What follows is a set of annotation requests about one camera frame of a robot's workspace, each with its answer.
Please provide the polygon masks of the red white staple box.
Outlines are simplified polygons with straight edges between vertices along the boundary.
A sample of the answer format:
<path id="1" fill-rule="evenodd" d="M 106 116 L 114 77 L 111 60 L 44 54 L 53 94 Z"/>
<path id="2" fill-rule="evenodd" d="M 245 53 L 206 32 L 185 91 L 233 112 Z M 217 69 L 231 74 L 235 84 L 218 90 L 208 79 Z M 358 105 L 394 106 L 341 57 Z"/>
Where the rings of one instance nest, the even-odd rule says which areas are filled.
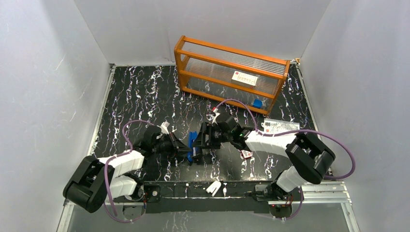
<path id="1" fill-rule="evenodd" d="M 240 157 L 243 160 L 250 159 L 250 158 L 252 158 L 252 156 L 253 156 L 253 154 L 252 154 L 251 151 L 246 151 L 246 150 L 241 150 L 240 151 Z"/>

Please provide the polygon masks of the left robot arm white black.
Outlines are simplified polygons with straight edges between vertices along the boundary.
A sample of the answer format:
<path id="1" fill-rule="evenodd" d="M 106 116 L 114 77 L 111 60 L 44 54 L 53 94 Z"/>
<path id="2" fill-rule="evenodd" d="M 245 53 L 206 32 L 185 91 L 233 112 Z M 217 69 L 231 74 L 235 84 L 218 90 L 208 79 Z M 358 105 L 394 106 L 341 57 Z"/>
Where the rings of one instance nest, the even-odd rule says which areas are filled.
<path id="1" fill-rule="evenodd" d="M 125 197 L 132 201 L 146 199 L 142 181 L 131 176 L 143 167 L 145 158 L 153 154 L 165 154 L 171 158 L 186 157 L 192 151 L 167 129 L 148 126 L 143 137 L 125 155 L 105 158 L 87 156 L 83 158 L 62 195 L 89 213 L 96 212 L 106 201 Z"/>

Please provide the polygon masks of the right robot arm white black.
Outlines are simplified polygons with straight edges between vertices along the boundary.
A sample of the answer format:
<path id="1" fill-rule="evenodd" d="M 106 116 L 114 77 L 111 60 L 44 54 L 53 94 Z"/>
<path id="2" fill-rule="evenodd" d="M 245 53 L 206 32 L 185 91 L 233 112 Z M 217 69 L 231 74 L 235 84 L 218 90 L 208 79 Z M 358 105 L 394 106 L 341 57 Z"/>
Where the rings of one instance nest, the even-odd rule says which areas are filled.
<path id="1" fill-rule="evenodd" d="M 219 149 L 222 143 L 230 143 L 240 151 L 273 153 L 290 160 L 291 167 L 281 172 L 268 189 L 278 200 L 285 200 L 306 182 L 320 184 L 336 159 L 314 132 L 263 134 L 256 128 L 241 126 L 228 113 L 217 113 L 211 122 L 202 123 L 192 146 Z"/>

